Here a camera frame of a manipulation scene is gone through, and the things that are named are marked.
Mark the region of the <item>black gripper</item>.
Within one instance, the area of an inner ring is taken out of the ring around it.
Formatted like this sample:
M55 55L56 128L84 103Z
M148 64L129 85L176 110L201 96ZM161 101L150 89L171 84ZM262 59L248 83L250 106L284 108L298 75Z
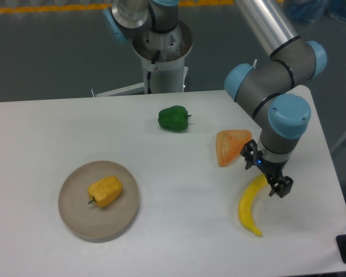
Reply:
M294 181L283 175L283 168L288 162L288 154L276 154L267 149L257 149L255 140L248 141L242 148L240 155L245 159L245 169L257 166L265 175L271 187L269 196L278 195L283 198L290 191Z

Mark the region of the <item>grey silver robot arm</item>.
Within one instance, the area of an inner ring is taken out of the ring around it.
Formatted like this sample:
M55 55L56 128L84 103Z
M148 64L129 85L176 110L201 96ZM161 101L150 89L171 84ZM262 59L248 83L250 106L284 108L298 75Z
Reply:
M311 116L308 102L291 91L325 69L326 52L301 39L275 1L237 5L270 59L261 68L240 64L225 78L227 93L261 128L259 140L247 142L240 154L246 167L265 175L271 194L284 197L293 181L283 168ZM132 41L145 93L183 91L184 60L193 38L178 19L178 1L113 1L103 14L119 41Z

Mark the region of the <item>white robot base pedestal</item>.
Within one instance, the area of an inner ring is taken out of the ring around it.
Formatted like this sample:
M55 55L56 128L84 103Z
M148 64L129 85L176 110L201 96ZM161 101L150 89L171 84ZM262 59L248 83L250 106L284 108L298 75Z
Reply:
M96 94L96 97L183 92L193 45L189 27L181 20L167 33L147 31L132 45L141 59L143 82Z

